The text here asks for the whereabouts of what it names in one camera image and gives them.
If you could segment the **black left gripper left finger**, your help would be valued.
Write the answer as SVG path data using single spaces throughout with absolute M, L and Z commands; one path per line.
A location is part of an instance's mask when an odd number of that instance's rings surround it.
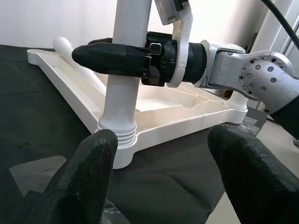
M 116 135 L 107 129 L 81 141 L 22 223 L 100 223 L 117 147 Z

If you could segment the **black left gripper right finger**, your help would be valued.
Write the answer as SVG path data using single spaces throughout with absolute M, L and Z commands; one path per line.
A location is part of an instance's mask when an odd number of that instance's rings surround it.
M 258 138 L 216 125 L 207 143 L 240 223 L 299 222 L 299 179 Z

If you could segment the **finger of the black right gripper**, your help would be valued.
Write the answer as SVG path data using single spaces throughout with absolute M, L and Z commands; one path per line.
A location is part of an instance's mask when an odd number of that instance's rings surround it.
M 99 42 L 107 42 L 107 43 L 112 43 L 112 38 L 103 38 L 103 39 L 97 39 L 97 40 L 92 40 L 88 44 L 96 44 Z
M 129 45 L 88 44 L 75 48 L 71 56 L 79 65 L 102 74 L 141 76 L 147 69 L 146 50 Z

